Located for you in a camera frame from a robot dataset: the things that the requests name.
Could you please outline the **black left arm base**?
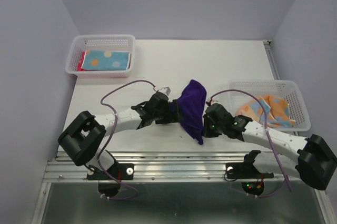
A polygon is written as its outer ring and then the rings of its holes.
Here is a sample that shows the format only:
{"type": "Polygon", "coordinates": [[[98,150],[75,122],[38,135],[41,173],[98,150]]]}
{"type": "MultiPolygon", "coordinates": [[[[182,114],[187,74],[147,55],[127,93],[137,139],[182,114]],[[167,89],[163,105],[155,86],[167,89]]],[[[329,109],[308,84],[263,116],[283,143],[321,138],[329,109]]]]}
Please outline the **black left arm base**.
{"type": "MultiPolygon", "coordinates": [[[[87,171],[87,180],[110,180],[110,177],[103,171],[96,167],[89,166],[87,171]]],[[[133,163],[118,163],[114,164],[107,172],[115,179],[121,180],[133,180],[134,177],[134,164],[133,163]]]]}

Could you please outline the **pink towel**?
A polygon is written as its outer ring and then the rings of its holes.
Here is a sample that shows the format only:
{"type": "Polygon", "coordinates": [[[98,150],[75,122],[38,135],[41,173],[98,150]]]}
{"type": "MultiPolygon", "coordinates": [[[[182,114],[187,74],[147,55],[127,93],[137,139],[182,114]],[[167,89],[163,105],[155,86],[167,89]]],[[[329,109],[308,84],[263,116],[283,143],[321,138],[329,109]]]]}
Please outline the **pink towel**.
{"type": "Polygon", "coordinates": [[[80,59],[79,59],[78,65],[77,65],[77,71],[78,72],[85,72],[85,70],[82,68],[83,61],[84,61],[84,58],[85,58],[85,54],[86,54],[86,51],[83,51],[81,53],[81,56],[80,56],[80,59]]]}

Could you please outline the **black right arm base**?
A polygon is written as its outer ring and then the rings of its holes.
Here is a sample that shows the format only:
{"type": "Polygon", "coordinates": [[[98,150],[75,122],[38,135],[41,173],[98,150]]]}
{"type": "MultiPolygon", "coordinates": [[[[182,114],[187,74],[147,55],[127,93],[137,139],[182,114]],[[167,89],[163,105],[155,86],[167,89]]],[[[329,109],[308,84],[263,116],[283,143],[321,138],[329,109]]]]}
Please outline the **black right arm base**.
{"type": "Polygon", "coordinates": [[[231,162],[226,164],[224,179],[228,181],[249,180],[249,179],[272,179],[273,173],[260,172],[251,163],[231,162]]]}

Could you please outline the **white empty plastic basket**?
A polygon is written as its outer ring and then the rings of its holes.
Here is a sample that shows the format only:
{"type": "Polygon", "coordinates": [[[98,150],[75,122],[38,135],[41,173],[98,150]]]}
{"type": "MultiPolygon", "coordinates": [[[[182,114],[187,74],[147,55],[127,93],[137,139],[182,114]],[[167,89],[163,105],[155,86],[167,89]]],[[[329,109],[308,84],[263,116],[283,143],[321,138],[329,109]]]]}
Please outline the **white empty plastic basket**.
{"type": "Polygon", "coordinates": [[[80,35],[74,38],[68,53],[65,70],[78,78],[128,78],[136,58],[135,37],[133,35],[80,35]],[[89,50],[104,52],[128,52],[130,59],[125,70],[80,70],[84,53],[89,50]]]}

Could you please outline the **peach patterned towel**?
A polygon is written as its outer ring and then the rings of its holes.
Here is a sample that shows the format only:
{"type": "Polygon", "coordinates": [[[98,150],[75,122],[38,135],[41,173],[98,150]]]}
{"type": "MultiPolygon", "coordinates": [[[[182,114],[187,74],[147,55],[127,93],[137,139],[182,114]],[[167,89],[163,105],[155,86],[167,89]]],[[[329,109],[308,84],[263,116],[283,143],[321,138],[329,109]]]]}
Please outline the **peach patterned towel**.
{"type": "MultiPolygon", "coordinates": [[[[265,95],[259,96],[258,100],[267,113],[267,125],[271,128],[283,127],[290,128],[295,125],[296,121],[290,118],[289,103],[282,98],[265,95]]],[[[264,124],[264,111],[259,102],[252,99],[250,102],[241,106],[236,115],[243,115],[264,124]]]]}

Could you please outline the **white plastic towel basket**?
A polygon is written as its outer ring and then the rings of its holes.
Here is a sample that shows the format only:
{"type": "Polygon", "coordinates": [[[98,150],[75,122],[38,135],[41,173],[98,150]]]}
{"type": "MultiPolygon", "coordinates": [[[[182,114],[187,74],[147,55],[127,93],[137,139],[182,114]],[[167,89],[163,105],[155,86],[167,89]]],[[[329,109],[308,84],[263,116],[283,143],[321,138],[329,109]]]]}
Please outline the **white plastic towel basket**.
{"type": "MultiPolygon", "coordinates": [[[[242,90],[256,98],[272,95],[285,99],[289,103],[290,118],[295,120],[296,123],[290,128],[276,127],[275,129],[279,131],[307,131],[311,128],[308,110],[295,82],[289,80],[231,80],[228,88],[242,90]]],[[[228,93],[229,111],[235,115],[241,106],[252,99],[252,97],[243,93],[228,93]]]]}

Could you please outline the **purple towel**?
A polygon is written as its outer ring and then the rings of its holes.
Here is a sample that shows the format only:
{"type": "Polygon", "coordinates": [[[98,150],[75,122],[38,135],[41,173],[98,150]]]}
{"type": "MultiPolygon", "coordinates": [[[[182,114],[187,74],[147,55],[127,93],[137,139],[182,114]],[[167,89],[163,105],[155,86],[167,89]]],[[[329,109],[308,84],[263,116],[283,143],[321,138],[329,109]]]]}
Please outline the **purple towel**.
{"type": "Polygon", "coordinates": [[[206,102],[206,89],[198,81],[191,79],[181,96],[173,100],[170,111],[176,112],[178,122],[187,134],[199,145],[203,145],[203,113],[206,102]]]}

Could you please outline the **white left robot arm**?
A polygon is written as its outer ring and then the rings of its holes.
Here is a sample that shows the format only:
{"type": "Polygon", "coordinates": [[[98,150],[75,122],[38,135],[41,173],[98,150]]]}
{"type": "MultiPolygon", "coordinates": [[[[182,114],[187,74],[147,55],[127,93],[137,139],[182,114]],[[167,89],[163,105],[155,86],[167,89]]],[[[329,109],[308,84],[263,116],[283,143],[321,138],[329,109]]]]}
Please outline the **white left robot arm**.
{"type": "Polygon", "coordinates": [[[138,130],[152,123],[178,123],[181,119],[177,100],[169,101],[160,91],[148,101],[132,106],[119,113],[92,115],[83,111],[58,137],[58,144],[76,166],[94,167],[106,179],[117,174],[117,161],[104,147],[103,138],[114,133],[138,130]]]}

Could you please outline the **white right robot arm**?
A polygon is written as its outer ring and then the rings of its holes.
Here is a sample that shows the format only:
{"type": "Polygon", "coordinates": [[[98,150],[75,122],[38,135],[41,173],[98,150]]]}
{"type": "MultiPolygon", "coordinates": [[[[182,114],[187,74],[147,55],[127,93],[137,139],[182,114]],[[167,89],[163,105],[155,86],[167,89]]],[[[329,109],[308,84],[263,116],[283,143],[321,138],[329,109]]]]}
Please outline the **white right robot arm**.
{"type": "Polygon", "coordinates": [[[203,135],[206,138],[225,135],[268,149],[252,150],[242,162],[229,163],[226,177],[231,180],[270,179],[282,174],[325,190],[336,171],[336,155],[322,137],[306,138],[265,128],[249,117],[232,116],[219,103],[208,105],[203,135]]]}

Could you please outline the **blue patterned towel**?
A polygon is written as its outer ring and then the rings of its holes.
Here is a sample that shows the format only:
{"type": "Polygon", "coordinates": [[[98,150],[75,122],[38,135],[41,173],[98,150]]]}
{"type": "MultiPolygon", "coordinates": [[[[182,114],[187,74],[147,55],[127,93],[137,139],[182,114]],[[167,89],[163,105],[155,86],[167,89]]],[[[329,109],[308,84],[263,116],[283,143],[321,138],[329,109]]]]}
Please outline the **blue patterned towel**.
{"type": "Polygon", "coordinates": [[[125,71],[131,63],[131,53],[109,50],[86,50],[82,68],[85,71],[125,71]]]}

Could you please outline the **aluminium mounting rail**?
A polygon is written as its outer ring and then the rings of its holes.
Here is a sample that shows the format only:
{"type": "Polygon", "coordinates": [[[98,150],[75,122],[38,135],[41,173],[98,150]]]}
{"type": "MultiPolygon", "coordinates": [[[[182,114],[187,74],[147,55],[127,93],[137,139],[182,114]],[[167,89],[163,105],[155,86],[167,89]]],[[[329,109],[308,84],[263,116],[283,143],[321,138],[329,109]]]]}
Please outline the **aluminium mounting rail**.
{"type": "MultiPolygon", "coordinates": [[[[243,152],[116,152],[121,164],[134,164],[132,183],[220,182],[230,163],[241,163],[243,152]]],[[[65,152],[47,163],[43,182],[86,182],[87,170],[65,152]]]]}

